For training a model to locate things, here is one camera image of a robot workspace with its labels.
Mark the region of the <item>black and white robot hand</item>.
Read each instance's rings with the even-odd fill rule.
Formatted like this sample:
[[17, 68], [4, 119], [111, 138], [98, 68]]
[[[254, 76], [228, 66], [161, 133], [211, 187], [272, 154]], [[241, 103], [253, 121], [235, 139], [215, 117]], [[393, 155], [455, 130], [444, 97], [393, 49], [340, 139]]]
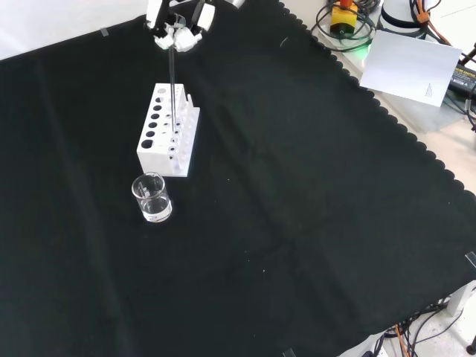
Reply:
[[150, 0], [145, 26], [159, 48], [187, 52], [210, 30], [215, 10], [213, 1]]

